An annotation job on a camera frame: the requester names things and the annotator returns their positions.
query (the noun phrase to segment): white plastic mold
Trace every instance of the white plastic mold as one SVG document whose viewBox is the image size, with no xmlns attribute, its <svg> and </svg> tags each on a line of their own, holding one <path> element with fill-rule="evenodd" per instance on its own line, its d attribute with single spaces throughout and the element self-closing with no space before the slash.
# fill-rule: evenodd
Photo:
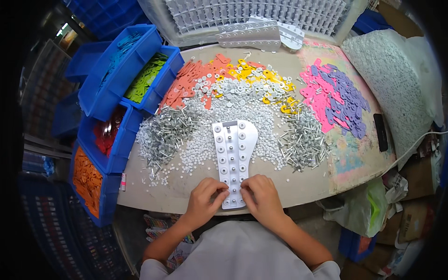
<svg viewBox="0 0 448 280">
<path fill-rule="evenodd" d="M 218 29 L 222 33 L 216 35 L 216 40 L 222 47 L 255 47 L 274 52 L 281 46 L 276 21 L 229 24 Z"/>
<path fill-rule="evenodd" d="M 212 125 L 220 181 L 229 186 L 230 195 L 223 209 L 244 207 L 240 186 L 249 177 L 249 162 L 258 140 L 257 128 L 249 121 L 237 120 Z"/>
<path fill-rule="evenodd" d="M 271 25 L 272 22 L 274 22 L 275 24 L 278 25 L 280 31 L 280 39 L 281 42 L 285 45 L 285 47 L 288 47 L 294 51 L 299 50 L 302 47 L 305 33 L 300 28 L 291 24 L 272 21 L 265 17 L 250 16 L 248 20 L 248 23 L 254 23 L 254 24 L 261 22 L 266 22 L 269 25 Z"/>
</svg>

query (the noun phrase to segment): black cell phone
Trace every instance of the black cell phone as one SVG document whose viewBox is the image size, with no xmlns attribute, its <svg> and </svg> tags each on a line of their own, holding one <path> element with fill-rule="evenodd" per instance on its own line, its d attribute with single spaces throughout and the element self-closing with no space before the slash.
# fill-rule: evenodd
<svg viewBox="0 0 448 280">
<path fill-rule="evenodd" d="M 375 121 L 376 133 L 378 135 L 379 151 L 385 152 L 388 150 L 388 136 L 386 134 L 386 127 L 384 126 L 383 115 L 373 114 L 373 120 Z"/>
</svg>

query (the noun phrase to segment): white shirt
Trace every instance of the white shirt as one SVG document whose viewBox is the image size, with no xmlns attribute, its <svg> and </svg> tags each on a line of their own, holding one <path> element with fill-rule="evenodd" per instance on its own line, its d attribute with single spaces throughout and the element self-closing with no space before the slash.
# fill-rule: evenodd
<svg viewBox="0 0 448 280">
<path fill-rule="evenodd" d="M 339 279 L 334 261 L 314 271 L 271 231 L 258 222 L 226 221 L 202 233 L 190 255 L 173 273 L 154 259 L 146 260 L 141 280 Z"/>
</svg>

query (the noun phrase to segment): cardboard box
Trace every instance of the cardboard box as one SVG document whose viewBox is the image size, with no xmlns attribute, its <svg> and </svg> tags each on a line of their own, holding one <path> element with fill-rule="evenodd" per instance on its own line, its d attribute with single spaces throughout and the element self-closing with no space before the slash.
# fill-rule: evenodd
<svg viewBox="0 0 448 280">
<path fill-rule="evenodd" d="M 392 26 L 395 31 L 406 38 L 414 36 L 423 36 L 422 30 L 418 27 L 415 22 L 413 22 L 404 13 L 387 4 L 384 1 L 380 1 L 379 5 L 376 7 L 378 12 L 384 17 L 386 22 Z"/>
<path fill-rule="evenodd" d="M 434 194 L 430 156 L 411 157 L 399 173 L 408 180 L 408 194 L 401 201 Z"/>
<path fill-rule="evenodd" d="M 396 248 L 394 246 L 376 244 L 373 248 L 373 252 L 358 263 L 371 272 L 378 273 L 391 261 L 392 254 L 395 251 Z"/>
<path fill-rule="evenodd" d="M 378 275 L 367 268 L 346 259 L 340 272 L 340 280 L 376 280 Z"/>
<path fill-rule="evenodd" d="M 398 243 L 423 238 L 431 229 L 435 213 L 429 199 L 413 199 L 403 202 Z"/>
<path fill-rule="evenodd" d="M 376 243 L 395 246 L 396 233 L 400 229 L 403 211 L 396 213 L 386 221 L 383 231 L 376 236 Z"/>
</svg>

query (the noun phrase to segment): hand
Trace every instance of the hand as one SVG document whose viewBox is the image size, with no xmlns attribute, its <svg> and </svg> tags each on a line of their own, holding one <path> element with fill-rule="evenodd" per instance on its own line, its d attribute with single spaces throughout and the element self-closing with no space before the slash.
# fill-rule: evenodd
<svg viewBox="0 0 448 280">
<path fill-rule="evenodd" d="M 250 190 L 257 202 L 252 199 Z M 241 183 L 240 192 L 249 212 L 271 231 L 281 226 L 285 218 L 289 218 L 283 212 L 276 187 L 270 178 L 260 174 L 247 178 Z"/>
<path fill-rule="evenodd" d="M 191 231 L 199 228 L 208 222 L 225 198 L 230 194 L 225 183 L 218 182 L 213 178 L 205 178 L 199 185 L 191 191 L 188 201 L 187 212 L 179 219 L 182 220 Z M 218 192 L 218 196 L 210 202 L 211 196 Z"/>
</svg>

